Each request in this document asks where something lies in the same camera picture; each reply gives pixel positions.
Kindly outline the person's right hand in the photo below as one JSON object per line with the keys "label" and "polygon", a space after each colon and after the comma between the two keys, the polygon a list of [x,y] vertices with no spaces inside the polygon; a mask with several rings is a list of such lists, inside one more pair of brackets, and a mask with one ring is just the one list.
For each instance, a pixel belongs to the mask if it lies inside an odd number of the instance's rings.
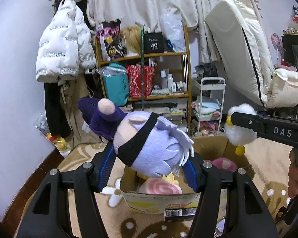
{"label": "person's right hand", "polygon": [[294,197],[298,195],[298,167],[296,165],[294,148],[290,151],[289,158],[291,164],[288,169],[288,196],[294,199]]}

